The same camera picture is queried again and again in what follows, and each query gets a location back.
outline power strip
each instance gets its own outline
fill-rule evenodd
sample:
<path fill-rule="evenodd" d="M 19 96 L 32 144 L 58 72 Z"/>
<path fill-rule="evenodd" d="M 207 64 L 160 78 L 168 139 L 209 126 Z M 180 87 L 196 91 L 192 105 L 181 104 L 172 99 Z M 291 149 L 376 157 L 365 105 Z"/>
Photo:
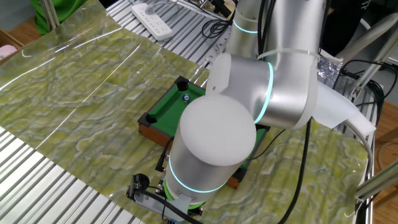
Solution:
<path fill-rule="evenodd" d="M 136 4 L 132 6 L 132 13 L 156 40 L 161 41 L 173 36 L 171 28 L 156 13 L 152 15 L 145 13 L 147 7 L 146 3 Z"/>

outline miniature pool table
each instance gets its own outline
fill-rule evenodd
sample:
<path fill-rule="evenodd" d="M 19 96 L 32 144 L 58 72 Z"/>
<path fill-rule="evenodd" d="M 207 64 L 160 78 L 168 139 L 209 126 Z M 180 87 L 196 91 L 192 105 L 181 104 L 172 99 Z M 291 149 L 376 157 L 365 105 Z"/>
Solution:
<path fill-rule="evenodd" d="M 165 147 L 169 139 L 175 135 L 178 121 L 184 109 L 190 102 L 205 95 L 205 92 L 205 89 L 189 82 L 186 78 L 178 77 L 159 100 L 139 118 L 139 132 L 148 139 Z M 256 145 L 249 158 L 256 153 L 269 127 L 256 125 L 256 129 Z M 226 185 L 237 189 L 249 165 L 250 161 L 245 161 L 227 181 Z"/>

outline green cloth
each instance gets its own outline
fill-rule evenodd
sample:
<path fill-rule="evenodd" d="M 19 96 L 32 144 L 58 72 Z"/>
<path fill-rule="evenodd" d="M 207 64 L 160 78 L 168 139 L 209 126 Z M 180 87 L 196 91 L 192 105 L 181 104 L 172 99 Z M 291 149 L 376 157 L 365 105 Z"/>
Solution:
<path fill-rule="evenodd" d="M 57 12 L 58 20 L 63 22 L 72 13 L 76 11 L 87 0 L 53 0 L 55 11 Z M 40 5 L 39 0 L 30 0 L 35 9 L 35 25 L 40 35 L 45 35 L 50 32 L 50 27 L 45 20 L 44 11 Z"/>

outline green ring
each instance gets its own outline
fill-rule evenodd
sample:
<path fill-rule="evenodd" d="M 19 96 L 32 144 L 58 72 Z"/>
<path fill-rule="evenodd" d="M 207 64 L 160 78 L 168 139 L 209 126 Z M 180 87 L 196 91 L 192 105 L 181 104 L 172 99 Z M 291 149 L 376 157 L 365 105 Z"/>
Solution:
<path fill-rule="evenodd" d="M 171 195 L 170 192 L 169 192 L 169 189 L 167 188 L 166 178 L 164 179 L 163 183 L 164 183 L 164 185 L 163 185 L 163 186 L 164 186 L 164 192 L 165 192 L 165 194 L 166 194 L 167 199 L 173 201 L 174 198 L 172 197 L 172 195 Z M 191 209 L 198 208 L 198 207 L 200 207 L 201 205 L 203 205 L 205 202 L 206 202 L 206 201 L 204 201 L 204 202 L 202 202 L 202 203 L 199 203 L 199 204 L 196 204 L 196 205 L 190 205 L 190 206 L 188 207 L 188 209 L 191 210 Z"/>

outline green marble-pattern mat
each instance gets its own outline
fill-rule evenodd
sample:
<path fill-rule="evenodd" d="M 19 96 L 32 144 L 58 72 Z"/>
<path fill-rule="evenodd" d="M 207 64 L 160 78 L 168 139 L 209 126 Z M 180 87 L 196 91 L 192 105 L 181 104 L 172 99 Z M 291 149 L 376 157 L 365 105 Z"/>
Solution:
<path fill-rule="evenodd" d="M 159 176 L 162 148 L 138 133 L 137 120 L 179 75 L 202 85 L 208 71 L 121 28 L 89 0 L 0 67 L 0 126 L 142 221 L 160 223 L 124 193 L 133 174 Z M 272 128 L 261 149 L 279 131 Z M 238 190 L 223 187 L 207 201 L 201 220 L 277 223 L 293 197 L 304 133 L 284 132 Z M 316 122 L 311 133 L 288 223 L 351 223 L 366 151 Z"/>

